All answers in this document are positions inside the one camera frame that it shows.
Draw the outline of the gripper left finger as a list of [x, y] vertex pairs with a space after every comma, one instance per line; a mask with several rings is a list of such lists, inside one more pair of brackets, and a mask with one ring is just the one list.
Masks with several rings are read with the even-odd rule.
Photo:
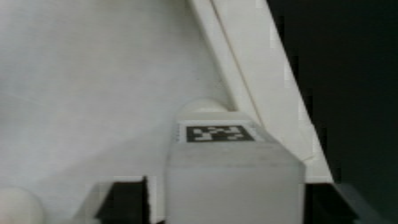
[[153, 221], [149, 178], [98, 183], [89, 191], [73, 224], [165, 224]]

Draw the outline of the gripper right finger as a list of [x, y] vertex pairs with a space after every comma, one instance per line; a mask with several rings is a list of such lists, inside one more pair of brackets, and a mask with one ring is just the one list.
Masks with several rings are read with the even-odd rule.
[[305, 185], [302, 224], [385, 224], [353, 195], [330, 183]]

